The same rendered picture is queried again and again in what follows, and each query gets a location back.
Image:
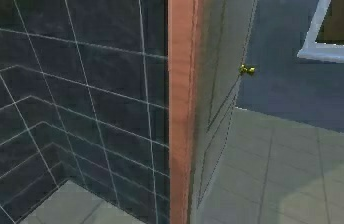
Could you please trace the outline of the grey room door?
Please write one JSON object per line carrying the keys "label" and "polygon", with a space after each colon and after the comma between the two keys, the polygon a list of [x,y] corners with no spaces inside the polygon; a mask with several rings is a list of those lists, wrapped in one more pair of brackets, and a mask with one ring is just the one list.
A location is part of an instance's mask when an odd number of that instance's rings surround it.
{"label": "grey room door", "polygon": [[225,149],[258,1],[204,5],[188,224],[201,224],[202,205]]}

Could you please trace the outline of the brass door knob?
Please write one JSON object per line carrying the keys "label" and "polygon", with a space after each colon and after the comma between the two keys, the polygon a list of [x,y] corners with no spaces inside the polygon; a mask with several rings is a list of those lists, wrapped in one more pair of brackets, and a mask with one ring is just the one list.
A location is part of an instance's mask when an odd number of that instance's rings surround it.
{"label": "brass door knob", "polygon": [[253,76],[255,73],[254,67],[248,67],[245,64],[242,64],[239,68],[240,75],[248,74],[250,76]]}

